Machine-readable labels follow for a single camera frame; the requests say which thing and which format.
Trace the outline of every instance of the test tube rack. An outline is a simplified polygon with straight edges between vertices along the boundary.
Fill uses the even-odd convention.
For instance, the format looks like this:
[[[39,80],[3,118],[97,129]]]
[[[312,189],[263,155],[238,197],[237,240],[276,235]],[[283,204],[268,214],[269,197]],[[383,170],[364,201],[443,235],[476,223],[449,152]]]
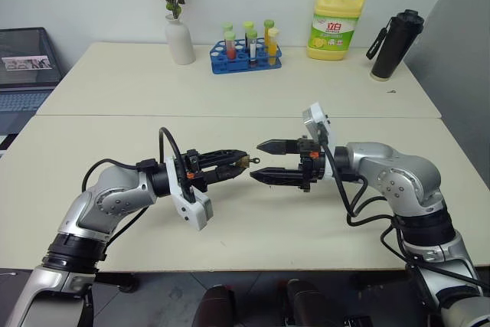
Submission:
[[[245,40],[235,40],[235,48],[237,49],[237,57],[231,60],[227,57],[227,51],[224,44],[224,40],[218,41],[211,51],[209,56],[211,58],[211,68],[214,74],[226,74],[237,72],[250,72],[254,70],[267,70],[281,68],[281,62],[279,58],[282,56],[279,45],[277,46],[277,53],[274,57],[276,63],[274,65],[269,64],[269,54],[267,53],[267,47],[264,44],[263,38],[257,38],[257,53],[255,66],[250,65],[250,55],[245,47]]]

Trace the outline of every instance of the dish soap bottle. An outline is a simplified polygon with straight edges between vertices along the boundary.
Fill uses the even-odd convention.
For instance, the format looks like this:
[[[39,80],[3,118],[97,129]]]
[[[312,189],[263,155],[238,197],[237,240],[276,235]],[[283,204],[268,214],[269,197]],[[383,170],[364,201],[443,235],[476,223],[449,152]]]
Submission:
[[[347,54],[364,0],[316,0],[308,56],[341,60]]]

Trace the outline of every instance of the white vase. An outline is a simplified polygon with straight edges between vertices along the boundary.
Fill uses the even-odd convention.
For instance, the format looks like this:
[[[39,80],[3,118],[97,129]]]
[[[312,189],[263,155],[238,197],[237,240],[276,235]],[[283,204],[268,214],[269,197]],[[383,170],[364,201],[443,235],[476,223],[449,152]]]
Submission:
[[[180,65],[193,63],[196,56],[189,29],[179,19],[174,19],[173,15],[167,15],[165,18],[168,21],[165,36],[174,62]]]

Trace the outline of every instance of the white table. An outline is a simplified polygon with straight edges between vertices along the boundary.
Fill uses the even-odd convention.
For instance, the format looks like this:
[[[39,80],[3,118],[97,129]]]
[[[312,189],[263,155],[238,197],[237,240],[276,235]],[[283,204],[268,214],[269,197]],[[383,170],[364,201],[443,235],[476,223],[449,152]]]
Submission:
[[[95,43],[38,114],[297,117],[319,101],[337,117],[440,117],[404,63],[389,82],[372,80],[364,48],[324,61],[284,47],[278,70],[221,75],[210,49],[195,47],[197,60],[178,66],[164,44]]]
[[[306,133],[301,119],[128,116],[36,116],[0,159],[2,267],[39,264],[86,170],[110,157],[135,163],[158,157],[157,131],[167,126],[182,151],[242,149],[256,168],[297,166],[297,155],[255,150],[270,138]],[[475,265],[490,264],[490,192],[438,119],[332,119],[338,144],[378,141],[423,155],[439,168],[455,227]],[[348,185],[352,196],[357,185]],[[386,221],[351,228],[333,183],[270,187],[247,173],[211,185],[214,218],[196,231],[158,199],[109,249],[105,271],[389,269],[403,264],[379,242]],[[366,215],[389,213],[372,204]]]

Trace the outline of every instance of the laptop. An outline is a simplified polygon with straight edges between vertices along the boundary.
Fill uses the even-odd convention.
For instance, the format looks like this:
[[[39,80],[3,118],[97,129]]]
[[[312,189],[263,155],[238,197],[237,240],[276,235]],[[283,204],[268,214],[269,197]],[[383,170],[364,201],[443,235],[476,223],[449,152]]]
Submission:
[[[0,136],[19,133],[61,78],[44,28],[0,29]]]

